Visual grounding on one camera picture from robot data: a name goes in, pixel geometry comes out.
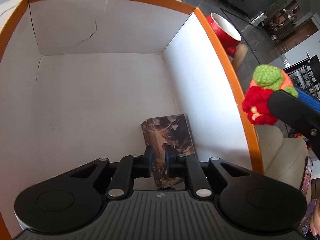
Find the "orange cardboard box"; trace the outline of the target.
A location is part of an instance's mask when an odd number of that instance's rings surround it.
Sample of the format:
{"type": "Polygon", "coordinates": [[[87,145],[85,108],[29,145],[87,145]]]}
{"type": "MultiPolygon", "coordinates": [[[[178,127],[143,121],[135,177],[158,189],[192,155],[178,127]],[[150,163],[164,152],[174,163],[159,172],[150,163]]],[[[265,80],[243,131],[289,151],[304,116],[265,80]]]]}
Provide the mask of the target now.
{"type": "Polygon", "coordinates": [[[1,4],[1,215],[25,188],[100,157],[143,152],[141,123],[188,118],[197,156],[263,162],[244,95],[200,9],[177,0],[1,4]]]}

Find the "crocheted strawberry toy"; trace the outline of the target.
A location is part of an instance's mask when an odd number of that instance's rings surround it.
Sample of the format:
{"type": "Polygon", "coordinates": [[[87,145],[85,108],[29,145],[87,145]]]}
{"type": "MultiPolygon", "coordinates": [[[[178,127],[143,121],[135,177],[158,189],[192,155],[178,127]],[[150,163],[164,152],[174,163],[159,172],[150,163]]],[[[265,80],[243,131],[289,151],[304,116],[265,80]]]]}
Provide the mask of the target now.
{"type": "Polygon", "coordinates": [[[251,124],[273,126],[278,121],[267,105],[271,94],[278,90],[284,90],[295,98],[298,97],[291,79],[282,69],[268,64],[257,66],[242,102],[242,110],[247,114],[251,124]]]}

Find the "photo card box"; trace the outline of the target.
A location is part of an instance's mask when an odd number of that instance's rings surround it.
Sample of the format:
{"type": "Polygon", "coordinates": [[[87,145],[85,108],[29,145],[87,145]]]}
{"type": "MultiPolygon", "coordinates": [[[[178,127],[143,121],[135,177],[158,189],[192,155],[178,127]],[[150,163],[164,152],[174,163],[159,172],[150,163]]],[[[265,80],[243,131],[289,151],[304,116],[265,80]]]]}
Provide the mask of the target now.
{"type": "Polygon", "coordinates": [[[187,120],[183,114],[149,118],[142,123],[146,146],[153,147],[152,172],[159,189],[174,186],[181,178],[170,178],[167,174],[165,148],[177,154],[195,155],[187,120]]]}

